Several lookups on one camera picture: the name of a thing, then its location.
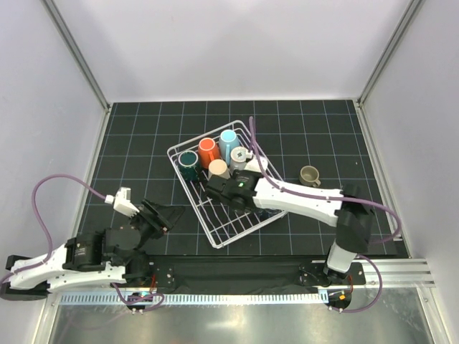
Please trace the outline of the small beige cup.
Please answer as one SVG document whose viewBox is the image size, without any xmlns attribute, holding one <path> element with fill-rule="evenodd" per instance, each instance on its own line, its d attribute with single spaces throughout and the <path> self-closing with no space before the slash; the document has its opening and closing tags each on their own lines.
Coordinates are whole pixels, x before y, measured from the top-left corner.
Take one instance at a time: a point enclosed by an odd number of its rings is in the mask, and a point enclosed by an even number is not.
<svg viewBox="0 0 459 344">
<path fill-rule="evenodd" d="M 304 186 L 318 188 L 321 185 L 320 173 L 314 166 L 302 167 L 298 178 Z"/>
</svg>

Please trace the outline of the dark blue mug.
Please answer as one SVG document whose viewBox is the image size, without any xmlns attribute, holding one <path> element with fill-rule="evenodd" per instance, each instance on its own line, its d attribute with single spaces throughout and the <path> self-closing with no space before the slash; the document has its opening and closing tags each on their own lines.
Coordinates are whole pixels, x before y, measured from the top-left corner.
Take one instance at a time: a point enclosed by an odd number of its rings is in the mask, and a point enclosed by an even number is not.
<svg viewBox="0 0 459 344">
<path fill-rule="evenodd" d="M 258 209 L 256 215 L 260 221 L 266 221 L 267 219 L 276 216 L 281 213 L 278 209 Z"/>
</svg>

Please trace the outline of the dark green mug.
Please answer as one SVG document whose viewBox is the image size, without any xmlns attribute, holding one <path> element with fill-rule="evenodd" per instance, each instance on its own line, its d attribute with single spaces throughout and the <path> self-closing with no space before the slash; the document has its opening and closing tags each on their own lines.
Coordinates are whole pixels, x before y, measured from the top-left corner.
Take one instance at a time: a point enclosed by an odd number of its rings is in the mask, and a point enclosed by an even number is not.
<svg viewBox="0 0 459 344">
<path fill-rule="evenodd" d="M 178 158 L 178 166 L 181 175 L 186 181 L 198 181 L 199 158 L 192 150 L 183 151 Z"/>
</svg>

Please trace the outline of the pale blue mug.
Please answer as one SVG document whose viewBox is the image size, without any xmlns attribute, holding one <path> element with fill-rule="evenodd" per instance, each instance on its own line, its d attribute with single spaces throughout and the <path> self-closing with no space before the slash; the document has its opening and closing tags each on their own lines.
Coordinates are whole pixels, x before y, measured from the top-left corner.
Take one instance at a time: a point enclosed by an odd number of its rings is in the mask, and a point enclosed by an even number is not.
<svg viewBox="0 0 459 344">
<path fill-rule="evenodd" d="M 250 150 L 243 146 L 237 146 L 230 153 L 229 170 L 231 173 L 234 171 L 243 171 L 247 165 L 247 161 L 252 159 Z"/>
</svg>

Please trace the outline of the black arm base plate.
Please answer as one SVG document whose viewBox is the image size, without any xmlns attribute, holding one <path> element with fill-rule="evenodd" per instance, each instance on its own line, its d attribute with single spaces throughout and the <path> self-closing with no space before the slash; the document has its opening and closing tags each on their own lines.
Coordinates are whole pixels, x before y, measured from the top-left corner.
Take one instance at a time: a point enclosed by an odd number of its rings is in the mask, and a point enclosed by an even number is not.
<svg viewBox="0 0 459 344">
<path fill-rule="evenodd" d="M 362 264 L 353 262 L 349 277 L 328 279 L 324 256 L 151 256 L 150 268 L 160 291 L 196 295 L 260 295 L 307 292 L 312 287 L 360 287 Z"/>
</svg>

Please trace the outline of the tall beige cup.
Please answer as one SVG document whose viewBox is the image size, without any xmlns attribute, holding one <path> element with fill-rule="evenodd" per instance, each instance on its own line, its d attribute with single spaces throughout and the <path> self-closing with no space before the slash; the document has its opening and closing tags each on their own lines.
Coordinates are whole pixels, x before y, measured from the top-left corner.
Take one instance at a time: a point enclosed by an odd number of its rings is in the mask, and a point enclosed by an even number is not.
<svg viewBox="0 0 459 344">
<path fill-rule="evenodd" d="M 231 178 L 230 171 L 224 160 L 218 158 L 210 162 L 208 167 L 208 178 L 213 176 L 219 176 L 224 179 Z"/>
</svg>

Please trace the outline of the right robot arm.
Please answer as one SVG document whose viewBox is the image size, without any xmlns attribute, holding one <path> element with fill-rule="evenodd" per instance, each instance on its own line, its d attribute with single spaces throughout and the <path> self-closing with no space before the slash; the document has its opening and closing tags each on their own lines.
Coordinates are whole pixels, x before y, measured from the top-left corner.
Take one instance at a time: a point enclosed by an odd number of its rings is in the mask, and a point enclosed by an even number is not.
<svg viewBox="0 0 459 344">
<path fill-rule="evenodd" d="M 329 287 L 349 281 L 349 270 L 358 254 L 368 252 L 374 212 L 363 204 L 354 187 L 323 189 L 302 186 L 240 171 L 231 178 L 213 175 L 205 186 L 206 195 L 239 212 L 286 211 L 323 222 L 336 229 L 326 261 L 318 271 L 306 270 L 310 285 Z"/>
</svg>

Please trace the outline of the orange mug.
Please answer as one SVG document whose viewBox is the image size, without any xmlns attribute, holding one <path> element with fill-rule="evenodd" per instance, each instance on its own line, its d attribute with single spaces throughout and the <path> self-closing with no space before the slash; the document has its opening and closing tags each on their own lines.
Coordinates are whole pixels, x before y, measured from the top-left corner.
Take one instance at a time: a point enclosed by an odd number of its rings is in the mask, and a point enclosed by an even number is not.
<svg viewBox="0 0 459 344">
<path fill-rule="evenodd" d="M 209 164 L 220 159 L 219 147 L 212 138 L 202 138 L 198 145 L 198 155 L 203 168 L 208 169 Z"/>
</svg>

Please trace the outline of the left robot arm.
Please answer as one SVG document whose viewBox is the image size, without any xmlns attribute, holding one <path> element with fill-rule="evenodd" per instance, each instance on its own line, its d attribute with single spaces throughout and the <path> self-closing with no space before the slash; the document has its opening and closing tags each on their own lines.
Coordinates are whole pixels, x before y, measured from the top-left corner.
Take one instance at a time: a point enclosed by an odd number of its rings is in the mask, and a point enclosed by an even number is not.
<svg viewBox="0 0 459 344">
<path fill-rule="evenodd" d="M 66 288 L 105 283 L 144 287 L 153 277 L 145 243 L 169 233 L 184 211 L 184 206 L 145 199 L 127 224 L 75 236 L 51 255 L 11 255 L 6 262 L 11 276 L 1 283 L 1 298 L 42 300 Z"/>
</svg>

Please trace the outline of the light blue mug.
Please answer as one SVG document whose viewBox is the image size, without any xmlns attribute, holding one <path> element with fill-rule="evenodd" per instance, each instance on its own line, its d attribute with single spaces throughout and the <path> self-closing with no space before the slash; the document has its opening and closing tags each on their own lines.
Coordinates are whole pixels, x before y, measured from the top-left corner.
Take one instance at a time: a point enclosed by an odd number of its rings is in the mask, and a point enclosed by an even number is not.
<svg viewBox="0 0 459 344">
<path fill-rule="evenodd" d="M 219 136 L 219 150 L 221 159 L 227 165 L 230 164 L 232 150 L 238 146 L 240 146 L 240 141 L 234 130 L 226 129 L 221 132 Z"/>
</svg>

